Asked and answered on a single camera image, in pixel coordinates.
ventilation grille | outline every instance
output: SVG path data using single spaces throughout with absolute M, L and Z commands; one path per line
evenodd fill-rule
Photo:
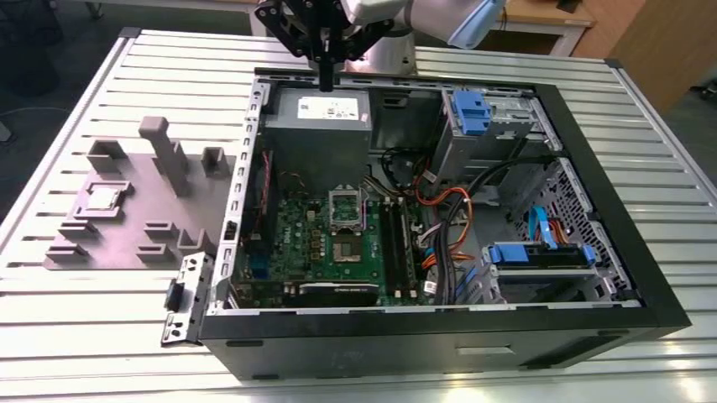
M 532 206 L 543 206 L 550 217 L 556 217 L 562 221 L 562 225 L 567 232 L 567 240 L 571 243 L 586 243 L 591 245 L 595 252 L 601 256 L 601 266 L 611 267 L 611 260 L 607 255 L 605 245 L 597 238 L 595 231 L 590 227 L 590 222 L 584 217 L 578 197 L 574 189 L 570 186 L 567 174 L 560 170 L 552 177 L 552 181 L 546 183 L 546 188 L 542 189 L 535 200 L 532 200 L 527 210 L 516 216 L 515 230 L 518 236 L 527 241 L 527 215 Z

wire bundle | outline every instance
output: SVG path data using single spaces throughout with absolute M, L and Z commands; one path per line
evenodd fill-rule
M 488 169 L 486 169 L 478 177 L 472 180 L 464 191 L 463 198 L 470 204 L 470 196 L 476 193 L 480 187 L 488 182 L 488 180 L 502 171 L 510 169 L 514 165 L 522 164 L 548 164 L 554 161 L 551 155 L 543 155 L 538 157 L 523 157 L 512 160 L 503 161 Z M 440 227 L 435 230 L 434 236 L 434 251 L 435 251 L 435 266 L 438 268 L 438 287 L 435 293 L 435 304 L 448 305 L 455 303 L 455 266 L 452 264 L 451 244 L 448 246 L 448 227 L 450 223 L 455 219 L 460 210 L 462 199 L 455 199 L 450 205 L 448 215 L 440 220 Z M 472 210 L 470 207 L 470 221 L 472 218 Z

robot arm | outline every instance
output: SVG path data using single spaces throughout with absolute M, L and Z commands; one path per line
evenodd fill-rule
M 329 92 L 333 73 L 396 22 L 464 49 L 487 34 L 504 0 L 265 0 L 253 11 L 295 57 L 305 56 Z

gray floor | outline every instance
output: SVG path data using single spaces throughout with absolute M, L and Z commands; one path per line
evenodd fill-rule
M 115 42 L 121 27 L 249 34 L 245 14 L 169 8 L 105 5 L 104 18 L 89 19 L 82 3 L 58 2 L 57 16 L 65 34 L 49 54 L 61 77 L 58 88 L 41 97 L 21 98 L 0 89 L 0 114 L 18 107 L 57 107 L 70 110 Z M 430 39 L 419 44 L 436 45 Z M 57 110 L 26 111 L 0 117 L 13 133 L 9 145 L 0 144 L 0 219 L 22 190 L 66 114 Z M 717 182 L 717 101 L 703 102 L 693 94 L 666 116 L 694 159 Z

computer motherboard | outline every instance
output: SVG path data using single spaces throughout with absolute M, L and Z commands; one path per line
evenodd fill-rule
M 248 255 L 241 270 L 233 271 L 239 307 L 321 306 L 336 299 L 356 305 L 375 299 L 376 306 L 423 302 L 410 239 L 419 207 L 360 194 L 358 205 L 349 197 L 333 197 L 332 207 L 329 198 L 279 202 L 271 250 Z M 358 230 L 336 230 L 331 224 L 351 220 L 360 222 Z M 299 302 L 299 295 L 320 297 Z

